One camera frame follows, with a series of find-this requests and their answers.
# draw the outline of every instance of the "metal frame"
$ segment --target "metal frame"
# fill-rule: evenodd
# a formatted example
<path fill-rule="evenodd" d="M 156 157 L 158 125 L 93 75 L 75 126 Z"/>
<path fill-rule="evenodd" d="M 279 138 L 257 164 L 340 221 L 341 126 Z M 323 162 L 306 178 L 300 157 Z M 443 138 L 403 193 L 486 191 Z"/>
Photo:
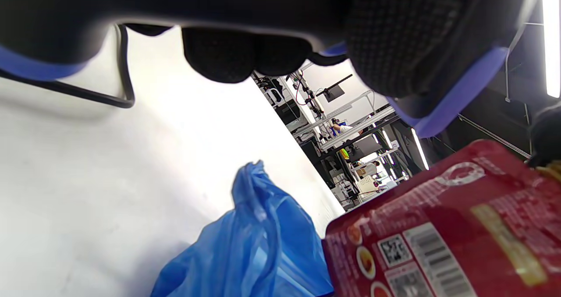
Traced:
<path fill-rule="evenodd" d="M 363 93 L 362 95 L 359 95 L 358 97 L 356 97 L 355 99 L 347 102 L 345 105 L 339 107 L 339 109 L 336 109 L 335 111 L 329 113 L 328 115 L 326 115 L 323 119 L 317 121 L 316 123 L 313 123 L 303 129 L 301 129 L 300 131 L 298 131 L 296 134 L 293 135 L 293 137 L 298 137 L 300 135 L 302 135 L 303 133 L 306 133 L 308 131 L 311 131 L 314 127 L 320 126 L 323 123 L 329 122 L 333 117 L 346 112 L 350 109 L 352 109 L 352 104 L 357 102 L 358 100 L 364 98 L 364 97 L 368 97 L 368 95 L 373 94 L 373 91 L 366 91 L 365 93 Z"/>
<path fill-rule="evenodd" d="M 364 164 L 362 164 L 362 165 L 360 165 L 360 166 L 358 166 L 358 167 L 356 167 L 356 168 L 355 168 L 355 167 L 351 167 L 351 171 L 354 171 L 354 172 L 356 173 L 356 171 L 367 167 L 367 166 L 370 165 L 371 163 L 374 163 L 374 161 L 378 161 L 378 160 L 382 159 L 383 157 L 388 156 L 388 155 L 390 155 L 391 153 L 394 153 L 394 152 L 396 152 L 396 151 L 398 151 L 397 148 L 394 148 L 394 149 L 391 149 L 391 150 L 389 150 L 389 151 L 386 151 L 386 152 L 384 152 L 383 154 L 377 156 L 375 159 L 372 159 L 372 160 L 369 161 L 368 163 L 364 163 Z"/>
<path fill-rule="evenodd" d="M 395 110 L 393 109 L 393 107 L 387 107 L 386 109 L 383 109 L 382 111 L 376 113 L 373 117 L 371 117 L 370 119 L 367 119 L 365 121 L 363 121 L 362 123 L 359 123 L 358 125 L 355 126 L 355 128 L 357 130 L 363 129 L 367 126 L 372 125 L 373 123 L 376 123 L 377 121 L 384 119 L 385 117 L 387 117 L 388 115 L 395 113 Z M 354 131 L 346 131 L 344 133 L 341 133 L 341 135 L 327 141 L 325 144 L 320 146 L 320 149 L 323 151 L 326 151 L 327 149 L 330 149 L 331 147 L 335 147 L 338 143 L 340 143 L 341 141 L 345 141 L 345 139 L 348 139 L 352 136 L 355 135 L 356 132 Z"/>

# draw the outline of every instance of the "blue plastic bag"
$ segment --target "blue plastic bag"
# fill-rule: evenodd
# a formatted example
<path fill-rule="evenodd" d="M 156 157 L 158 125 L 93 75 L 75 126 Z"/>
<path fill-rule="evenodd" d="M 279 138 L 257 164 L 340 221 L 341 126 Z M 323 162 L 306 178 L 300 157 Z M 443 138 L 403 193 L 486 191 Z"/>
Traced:
<path fill-rule="evenodd" d="M 263 163 L 242 167 L 235 208 L 162 269 L 151 297 L 317 297 L 333 292 L 310 216 Z"/>

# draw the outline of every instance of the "black cable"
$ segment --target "black cable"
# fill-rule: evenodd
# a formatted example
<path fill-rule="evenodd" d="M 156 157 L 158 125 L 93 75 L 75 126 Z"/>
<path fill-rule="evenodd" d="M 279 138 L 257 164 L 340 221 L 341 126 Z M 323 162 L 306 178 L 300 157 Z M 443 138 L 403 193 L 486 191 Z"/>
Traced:
<path fill-rule="evenodd" d="M 17 81 L 20 83 L 34 85 L 50 91 L 64 93 L 85 100 L 103 103 L 106 105 L 120 107 L 121 109 L 130 109 L 135 105 L 135 93 L 132 87 L 130 73 L 128 72 L 128 33 L 124 25 L 117 25 L 118 34 L 121 36 L 120 44 L 117 53 L 117 67 L 121 83 L 123 85 L 124 99 L 115 97 L 113 95 L 105 95 L 100 92 L 91 91 L 88 89 L 76 87 L 75 85 L 63 83 L 60 81 L 37 81 L 18 77 L 0 70 L 0 77 Z"/>

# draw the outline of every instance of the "qr code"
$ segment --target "qr code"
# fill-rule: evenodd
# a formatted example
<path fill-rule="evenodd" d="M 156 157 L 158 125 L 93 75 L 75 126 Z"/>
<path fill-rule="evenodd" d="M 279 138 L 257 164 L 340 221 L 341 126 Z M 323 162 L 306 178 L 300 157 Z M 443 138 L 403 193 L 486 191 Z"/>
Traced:
<path fill-rule="evenodd" d="M 411 259 L 411 253 L 401 235 L 380 240 L 378 247 L 388 267 L 393 267 Z"/>
<path fill-rule="evenodd" d="M 388 279 L 388 282 L 395 297 L 433 297 L 417 267 L 410 272 Z"/>

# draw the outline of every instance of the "barcode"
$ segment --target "barcode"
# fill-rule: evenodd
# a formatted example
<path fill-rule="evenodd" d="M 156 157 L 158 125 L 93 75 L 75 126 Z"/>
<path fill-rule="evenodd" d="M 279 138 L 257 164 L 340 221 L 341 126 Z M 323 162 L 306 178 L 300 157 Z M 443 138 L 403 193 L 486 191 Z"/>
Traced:
<path fill-rule="evenodd" d="M 476 297 L 458 261 L 432 223 L 404 233 L 437 297 Z"/>

